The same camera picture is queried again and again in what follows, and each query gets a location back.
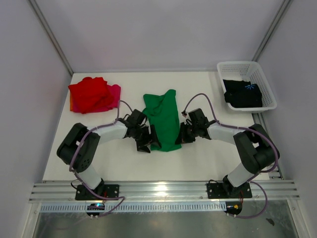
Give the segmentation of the green t shirt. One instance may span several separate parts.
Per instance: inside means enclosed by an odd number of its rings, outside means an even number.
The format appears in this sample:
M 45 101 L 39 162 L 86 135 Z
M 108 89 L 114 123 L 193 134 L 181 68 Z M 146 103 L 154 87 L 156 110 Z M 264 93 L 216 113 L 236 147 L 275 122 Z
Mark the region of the green t shirt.
M 176 103 L 176 90 L 169 89 L 163 95 L 145 94 L 143 96 L 145 108 L 143 113 L 147 116 L 150 125 L 153 125 L 161 146 L 152 144 L 152 151 L 170 152 L 181 148 L 175 144 L 179 135 L 180 122 Z

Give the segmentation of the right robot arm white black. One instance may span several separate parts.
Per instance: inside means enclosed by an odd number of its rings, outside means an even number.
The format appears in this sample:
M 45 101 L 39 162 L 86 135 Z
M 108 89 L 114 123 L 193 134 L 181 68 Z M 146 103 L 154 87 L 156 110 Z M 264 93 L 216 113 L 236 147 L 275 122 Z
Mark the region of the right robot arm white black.
M 196 137 L 218 140 L 236 146 L 241 163 L 222 182 L 224 197 L 235 198 L 248 188 L 248 182 L 263 169 L 280 158 L 280 153 L 260 124 L 251 127 L 224 125 L 209 121 L 201 109 L 189 112 L 189 118 L 180 124 L 176 145 L 193 143 Z

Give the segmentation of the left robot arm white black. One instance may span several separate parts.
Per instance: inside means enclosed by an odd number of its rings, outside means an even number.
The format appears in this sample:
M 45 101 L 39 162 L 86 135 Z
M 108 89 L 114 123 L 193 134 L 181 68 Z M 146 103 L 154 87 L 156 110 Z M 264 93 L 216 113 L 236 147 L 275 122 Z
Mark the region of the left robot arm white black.
M 76 123 L 57 149 L 57 156 L 69 166 L 81 181 L 76 189 L 76 198 L 80 200 L 115 200 L 119 189 L 111 191 L 92 165 L 97 147 L 100 144 L 124 138 L 136 142 L 138 152 L 150 153 L 150 146 L 158 148 L 161 143 L 154 125 L 146 125 L 147 116 L 139 110 L 133 110 L 123 118 L 117 117 L 114 122 L 88 128 Z

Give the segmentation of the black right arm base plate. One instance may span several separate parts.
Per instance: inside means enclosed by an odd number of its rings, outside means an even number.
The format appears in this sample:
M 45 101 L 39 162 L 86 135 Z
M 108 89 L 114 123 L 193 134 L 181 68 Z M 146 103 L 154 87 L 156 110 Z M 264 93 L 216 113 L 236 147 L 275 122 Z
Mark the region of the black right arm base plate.
M 233 187 L 230 182 L 209 180 L 206 184 L 209 199 L 252 198 L 250 184 L 245 182 L 239 187 Z

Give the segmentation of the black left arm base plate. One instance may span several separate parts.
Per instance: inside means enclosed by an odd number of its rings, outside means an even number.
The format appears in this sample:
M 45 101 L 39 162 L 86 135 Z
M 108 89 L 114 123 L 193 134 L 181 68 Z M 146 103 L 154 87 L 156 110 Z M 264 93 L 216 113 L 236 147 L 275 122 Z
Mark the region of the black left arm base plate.
M 104 184 L 99 185 L 96 189 L 93 190 L 98 196 L 106 198 L 118 198 L 119 197 L 119 185 L 118 184 Z M 75 200 L 100 200 L 99 197 L 91 194 L 87 188 L 80 184 L 77 186 Z

